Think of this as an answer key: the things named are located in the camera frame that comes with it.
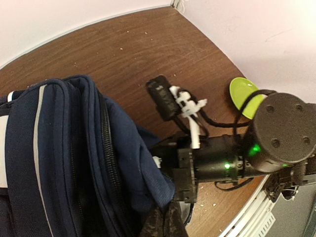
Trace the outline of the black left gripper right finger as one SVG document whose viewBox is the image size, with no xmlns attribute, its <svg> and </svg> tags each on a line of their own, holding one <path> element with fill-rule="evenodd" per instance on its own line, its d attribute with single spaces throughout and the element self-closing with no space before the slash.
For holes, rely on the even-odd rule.
<svg viewBox="0 0 316 237">
<path fill-rule="evenodd" d="M 164 217 L 165 237 L 188 237 L 178 202 L 171 202 Z"/>
</svg>

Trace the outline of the navy blue student backpack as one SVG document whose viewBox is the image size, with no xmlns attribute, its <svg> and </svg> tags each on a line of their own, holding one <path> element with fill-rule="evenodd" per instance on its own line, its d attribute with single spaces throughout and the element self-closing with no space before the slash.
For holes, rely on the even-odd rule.
<svg viewBox="0 0 316 237">
<path fill-rule="evenodd" d="M 175 192 L 157 142 L 86 75 L 1 97 L 1 236 L 138 236 Z"/>
</svg>

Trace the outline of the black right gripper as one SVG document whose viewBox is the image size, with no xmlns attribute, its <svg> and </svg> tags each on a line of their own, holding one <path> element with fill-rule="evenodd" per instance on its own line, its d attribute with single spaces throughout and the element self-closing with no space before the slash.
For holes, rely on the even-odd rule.
<svg viewBox="0 0 316 237">
<path fill-rule="evenodd" d="M 203 139 L 198 149 L 191 148 L 190 141 L 173 136 L 150 148 L 160 160 L 161 172 L 175 185 L 174 201 L 195 203 L 199 183 L 232 184 L 226 189 L 230 192 L 252 181 L 232 135 Z"/>
</svg>

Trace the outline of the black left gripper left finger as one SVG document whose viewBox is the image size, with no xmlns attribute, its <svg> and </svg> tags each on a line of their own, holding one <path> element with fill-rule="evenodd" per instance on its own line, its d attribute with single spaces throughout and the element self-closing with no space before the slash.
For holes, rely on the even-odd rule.
<svg viewBox="0 0 316 237">
<path fill-rule="evenodd" d="M 149 211 L 142 228 L 143 237 L 164 236 L 164 215 L 158 206 L 153 206 Z"/>
</svg>

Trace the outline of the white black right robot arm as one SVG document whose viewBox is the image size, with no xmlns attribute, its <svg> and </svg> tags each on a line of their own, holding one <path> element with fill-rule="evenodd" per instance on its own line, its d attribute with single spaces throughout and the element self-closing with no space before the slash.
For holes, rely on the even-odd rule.
<svg viewBox="0 0 316 237">
<path fill-rule="evenodd" d="M 195 203 L 198 184 L 206 182 L 234 191 L 257 176 L 268 176 L 264 191 L 272 202 L 280 195 L 292 198 L 298 187 L 316 182 L 315 105 L 267 89 L 246 101 L 257 95 L 265 99 L 244 134 L 237 133 L 240 116 L 236 116 L 231 135 L 202 138 L 199 148 L 181 133 L 151 147 L 161 171 L 175 184 L 175 201 Z"/>
</svg>

